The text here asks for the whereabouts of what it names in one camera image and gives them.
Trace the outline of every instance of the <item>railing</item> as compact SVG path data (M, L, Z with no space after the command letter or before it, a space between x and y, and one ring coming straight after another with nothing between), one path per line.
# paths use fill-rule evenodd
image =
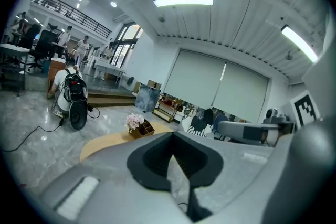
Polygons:
M87 28L93 30L94 32L103 36L104 38L107 38L108 35L111 33L111 30L109 30L108 28L104 27L97 21L93 20L89 16L69 6L68 4L66 4L61 0L31 0L31 1L33 3L47 7L53 10L54 12L62 14L63 16L86 26Z

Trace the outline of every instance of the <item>staircase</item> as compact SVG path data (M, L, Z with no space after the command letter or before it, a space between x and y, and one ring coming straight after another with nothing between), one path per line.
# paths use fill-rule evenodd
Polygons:
M135 96L124 92L89 91L88 103L97 108L134 105Z

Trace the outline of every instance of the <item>roller blind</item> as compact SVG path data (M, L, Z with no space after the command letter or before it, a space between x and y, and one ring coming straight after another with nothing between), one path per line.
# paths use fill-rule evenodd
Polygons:
M213 106L256 123L263 107L267 84L266 78L227 63Z
M214 100L225 62L181 50L164 92L208 109Z

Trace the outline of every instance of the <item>backpack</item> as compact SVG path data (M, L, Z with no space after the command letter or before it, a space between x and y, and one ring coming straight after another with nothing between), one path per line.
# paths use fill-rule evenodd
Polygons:
M64 80L64 98L69 103L74 103L78 101L87 101L88 93L86 88L86 83L82 80L76 70L75 74L71 74L68 69L68 73Z

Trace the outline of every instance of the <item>tiled floor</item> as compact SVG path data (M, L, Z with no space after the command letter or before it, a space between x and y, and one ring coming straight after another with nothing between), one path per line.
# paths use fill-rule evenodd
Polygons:
M0 91L1 148L16 148L37 126L46 130L56 128L59 118L50 110L51 102L44 92L23 91L16 97L14 92ZM4 153L5 159L18 183L27 184L28 189L39 194L47 184L79 162L80 151L89 140L124 130L125 118L131 113L142 112L134 106L101 108L100 117L88 117L80 131L74 131L69 122L51 133L38 129L18 150ZM152 113L144 117L177 130L176 123L167 123Z

